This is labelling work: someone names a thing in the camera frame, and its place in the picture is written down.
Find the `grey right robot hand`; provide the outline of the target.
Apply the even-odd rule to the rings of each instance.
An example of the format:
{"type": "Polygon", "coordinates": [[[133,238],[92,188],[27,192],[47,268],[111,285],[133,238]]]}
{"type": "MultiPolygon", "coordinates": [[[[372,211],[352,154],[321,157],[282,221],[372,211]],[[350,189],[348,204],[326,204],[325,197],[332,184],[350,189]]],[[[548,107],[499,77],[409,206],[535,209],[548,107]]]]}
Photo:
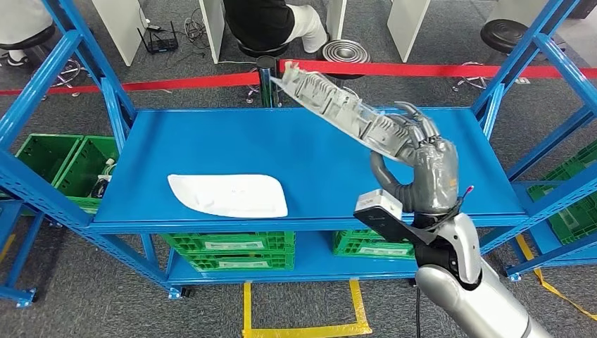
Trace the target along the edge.
{"type": "Polygon", "coordinates": [[[413,181],[400,183],[387,169],[384,157],[370,153],[370,167],[380,187],[399,200],[404,213],[443,215],[458,200],[458,153],[440,135],[434,121],[414,104],[397,101],[403,115],[388,116],[400,127],[401,148],[396,160],[413,169],[413,181]]]}

